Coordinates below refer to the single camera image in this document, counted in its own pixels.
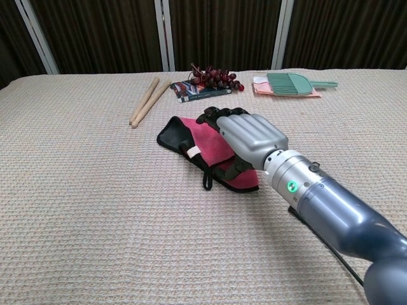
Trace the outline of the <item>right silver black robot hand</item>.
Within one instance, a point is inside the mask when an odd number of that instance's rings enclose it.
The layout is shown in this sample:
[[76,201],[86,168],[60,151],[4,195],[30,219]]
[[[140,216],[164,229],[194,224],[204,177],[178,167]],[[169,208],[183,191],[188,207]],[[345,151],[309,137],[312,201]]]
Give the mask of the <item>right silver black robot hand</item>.
[[288,150],[288,138],[267,119],[249,114],[242,108],[209,107],[196,123],[208,124],[217,131],[235,153],[235,161],[217,174],[232,180],[247,170],[265,170],[268,157],[275,151]]

